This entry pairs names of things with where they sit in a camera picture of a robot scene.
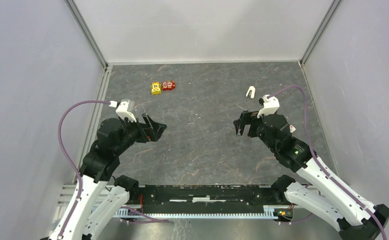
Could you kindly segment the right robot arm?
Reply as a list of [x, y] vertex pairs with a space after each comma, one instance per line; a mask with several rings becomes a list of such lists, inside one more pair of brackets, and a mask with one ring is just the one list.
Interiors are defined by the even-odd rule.
[[238, 135], [249, 126], [248, 137], [259, 138], [282, 166], [319, 191], [311, 192], [292, 177], [282, 175], [272, 185], [275, 203], [288, 201], [308, 210], [331, 225], [343, 240], [387, 239], [389, 208], [372, 203], [344, 183], [310, 145], [292, 135], [294, 127], [283, 115], [243, 111], [233, 124]]

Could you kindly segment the white stapler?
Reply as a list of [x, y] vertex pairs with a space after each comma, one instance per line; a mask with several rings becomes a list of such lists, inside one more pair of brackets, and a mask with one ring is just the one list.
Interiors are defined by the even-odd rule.
[[255, 93], [256, 93], [256, 88], [251, 85], [248, 87], [248, 90], [246, 91], [245, 97], [250, 98], [250, 99], [254, 99]]

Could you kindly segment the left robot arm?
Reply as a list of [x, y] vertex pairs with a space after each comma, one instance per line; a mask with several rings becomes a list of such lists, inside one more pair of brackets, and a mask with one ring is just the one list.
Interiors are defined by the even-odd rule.
[[156, 142], [167, 125], [142, 114], [143, 122], [127, 118], [108, 118], [100, 124], [96, 140], [79, 168], [80, 179], [65, 213], [49, 240], [97, 240], [107, 223], [124, 204], [140, 197], [138, 181], [118, 177], [108, 196], [95, 203], [120, 164], [120, 155], [135, 143]]

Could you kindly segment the white staple box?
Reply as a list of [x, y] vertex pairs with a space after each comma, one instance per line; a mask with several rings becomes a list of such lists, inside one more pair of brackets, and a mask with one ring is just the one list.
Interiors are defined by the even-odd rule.
[[296, 128], [293, 125], [290, 125], [289, 129], [290, 129], [290, 133], [293, 133], [296, 131]]

